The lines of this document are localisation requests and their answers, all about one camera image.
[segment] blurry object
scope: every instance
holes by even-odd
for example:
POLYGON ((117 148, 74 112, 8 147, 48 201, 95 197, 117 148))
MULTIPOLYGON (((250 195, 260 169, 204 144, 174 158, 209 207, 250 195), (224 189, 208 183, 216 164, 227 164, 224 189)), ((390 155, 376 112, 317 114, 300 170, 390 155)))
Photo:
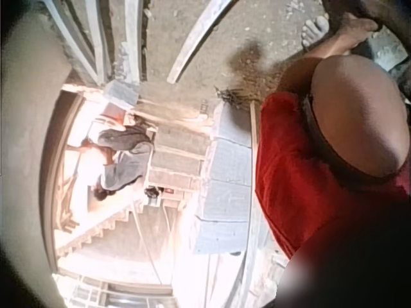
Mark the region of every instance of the blurry object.
POLYGON ((144 190, 144 193, 146 194, 146 196, 149 198, 153 198, 153 199, 156 199, 163 192, 164 192, 164 188, 154 187, 154 186, 149 186, 148 188, 144 190))

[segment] wooden frame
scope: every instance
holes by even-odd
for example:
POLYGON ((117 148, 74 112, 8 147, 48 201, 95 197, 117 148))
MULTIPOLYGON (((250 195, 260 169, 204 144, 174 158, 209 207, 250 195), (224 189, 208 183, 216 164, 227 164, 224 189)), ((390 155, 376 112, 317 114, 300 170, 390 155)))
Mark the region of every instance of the wooden frame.
POLYGON ((94 46, 97 84, 103 85, 107 82, 107 77, 111 74, 111 64, 103 22, 101 20, 100 2, 97 0, 86 0, 85 8, 87 10, 92 44, 94 46))
POLYGON ((60 92, 43 147, 39 204, 44 244, 53 273, 57 272, 53 226, 58 175, 71 128, 83 102, 83 96, 77 93, 60 92))
POLYGON ((141 32, 143 27, 143 0, 125 0, 125 28, 132 81, 141 81, 141 32))
POLYGON ((264 219, 263 211, 261 210, 259 201, 257 199, 256 190, 256 162, 258 152, 258 129, 257 129, 257 106, 255 101, 250 104, 251 116, 251 135, 252 135, 252 198, 250 206, 250 223, 249 236, 247 239, 247 250, 245 252, 245 263, 242 277, 240 277, 240 296, 238 301, 238 308, 245 307, 247 295, 249 294, 252 274, 254 271, 254 264, 256 261, 256 253, 258 249, 259 233, 261 230, 261 223, 264 219))
POLYGON ((80 35, 80 31, 76 29, 75 25, 67 17, 61 2, 58 0, 43 0, 43 2, 63 34, 63 37, 79 61, 83 64, 85 70, 89 73, 90 77, 98 83, 94 55, 80 35))
POLYGON ((169 83, 175 83, 185 68, 188 60, 194 53, 211 26, 216 22, 221 13, 228 7, 232 0, 211 0, 201 16, 198 18, 193 29, 189 33, 173 67, 167 77, 169 83))

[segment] concrete wall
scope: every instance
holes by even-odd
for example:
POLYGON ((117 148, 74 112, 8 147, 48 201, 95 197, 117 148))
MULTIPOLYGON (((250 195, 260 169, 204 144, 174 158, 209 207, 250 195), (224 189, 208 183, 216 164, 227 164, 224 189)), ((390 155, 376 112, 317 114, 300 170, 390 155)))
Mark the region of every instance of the concrete wall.
POLYGON ((48 21, 26 14, 2 53, 1 246, 47 307, 65 307, 51 276, 39 214, 39 173, 51 113, 71 66, 48 21))

